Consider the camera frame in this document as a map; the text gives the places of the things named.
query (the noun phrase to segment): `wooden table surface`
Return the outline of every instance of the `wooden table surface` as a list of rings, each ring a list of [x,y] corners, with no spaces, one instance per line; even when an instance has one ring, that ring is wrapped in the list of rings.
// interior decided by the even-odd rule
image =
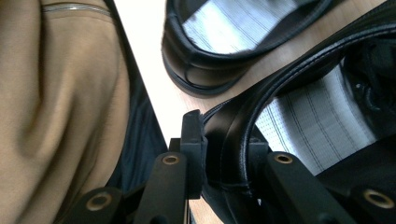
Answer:
[[[200,109],[205,113],[213,106],[244,91],[384,0],[343,1],[304,32],[265,55],[228,91],[206,99],[194,98],[179,90],[165,71],[161,54],[165,1],[115,2],[163,136],[169,144],[170,138],[180,137],[181,120],[186,112]],[[219,223],[203,200],[191,202],[191,209],[197,223]]]

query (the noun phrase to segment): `brass screw hole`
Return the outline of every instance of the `brass screw hole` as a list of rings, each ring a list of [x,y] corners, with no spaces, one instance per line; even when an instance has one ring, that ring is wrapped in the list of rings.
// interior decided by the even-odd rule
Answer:
[[[286,155],[286,154],[279,154],[275,156],[275,160],[277,162],[283,163],[283,164],[290,164],[293,162],[293,158]]]
[[[97,193],[95,196],[91,197],[87,202],[87,209],[90,211],[99,211],[104,209],[111,203],[112,197],[107,192]]]
[[[163,158],[163,163],[167,165],[174,165],[178,163],[178,157],[177,156],[165,156]]]
[[[367,189],[363,192],[364,199],[373,205],[385,209],[390,209],[395,206],[395,202],[387,195],[373,189]]]

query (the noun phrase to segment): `shoe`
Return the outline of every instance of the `shoe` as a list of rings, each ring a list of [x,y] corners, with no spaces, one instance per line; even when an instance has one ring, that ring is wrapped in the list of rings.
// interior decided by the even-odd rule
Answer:
[[[396,193],[390,181],[396,179],[395,70],[396,1],[389,0],[209,110],[204,198],[225,223],[290,221],[292,199],[275,197],[282,189],[271,188],[274,179],[265,178],[271,151],[295,155],[345,201],[361,185]],[[253,146],[258,143],[259,149]],[[307,206],[315,199],[307,197]],[[358,222],[367,217],[347,211]],[[334,218],[331,223],[346,223]]]
[[[333,0],[168,0],[163,61],[188,94],[228,90],[262,55],[299,34]]]

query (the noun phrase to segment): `shoe insole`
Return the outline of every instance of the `shoe insole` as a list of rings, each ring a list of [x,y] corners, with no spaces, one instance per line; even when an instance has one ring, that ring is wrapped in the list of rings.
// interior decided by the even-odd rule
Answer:
[[[312,2],[209,0],[183,23],[183,29],[191,42],[205,51],[230,54],[253,50],[291,12]]]
[[[383,120],[381,133],[372,128],[347,85],[338,65],[326,77],[276,97],[256,121],[270,148],[296,155],[317,175],[396,134],[395,119]]]

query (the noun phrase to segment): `beige fabric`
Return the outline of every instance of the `beige fabric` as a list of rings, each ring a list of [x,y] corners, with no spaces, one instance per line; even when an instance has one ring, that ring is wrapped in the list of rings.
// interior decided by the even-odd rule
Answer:
[[[124,139],[129,86],[113,21],[42,14],[53,2],[0,0],[1,223],[61,217],[107,182]]]

